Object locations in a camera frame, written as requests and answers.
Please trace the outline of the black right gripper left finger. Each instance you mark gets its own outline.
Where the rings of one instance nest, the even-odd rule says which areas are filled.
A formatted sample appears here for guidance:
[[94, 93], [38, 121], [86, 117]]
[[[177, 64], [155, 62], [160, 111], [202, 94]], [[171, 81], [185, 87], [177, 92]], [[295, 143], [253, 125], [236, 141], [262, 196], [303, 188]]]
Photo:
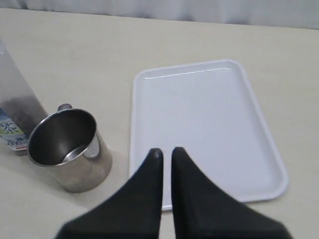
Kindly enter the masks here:
[[163, 153], [152, 148], [109, 199], [65, 223], [57, 239], [157, 239], [163, 195]]

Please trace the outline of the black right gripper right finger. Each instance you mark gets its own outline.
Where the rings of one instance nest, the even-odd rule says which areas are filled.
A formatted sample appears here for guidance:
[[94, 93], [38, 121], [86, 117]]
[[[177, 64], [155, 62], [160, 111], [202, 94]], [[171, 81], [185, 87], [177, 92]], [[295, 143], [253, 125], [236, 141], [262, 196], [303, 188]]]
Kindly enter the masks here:
[[176, 147], [171, 156], [171, 200], [177, 239], [292, 238], [284, 224], [215, 185], [183, 147]]

